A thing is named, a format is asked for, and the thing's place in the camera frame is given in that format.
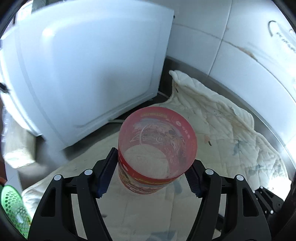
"green plastic basket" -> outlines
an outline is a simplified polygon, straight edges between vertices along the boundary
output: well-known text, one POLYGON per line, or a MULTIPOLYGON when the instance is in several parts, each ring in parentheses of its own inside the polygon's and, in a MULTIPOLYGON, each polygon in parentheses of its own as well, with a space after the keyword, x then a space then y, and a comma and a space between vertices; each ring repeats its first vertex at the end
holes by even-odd
POLYGON ((15 228, 27 239, 31 218, 22 202, 22 197, 12 186, 4 186, 1 191, 1 205, 15 228))

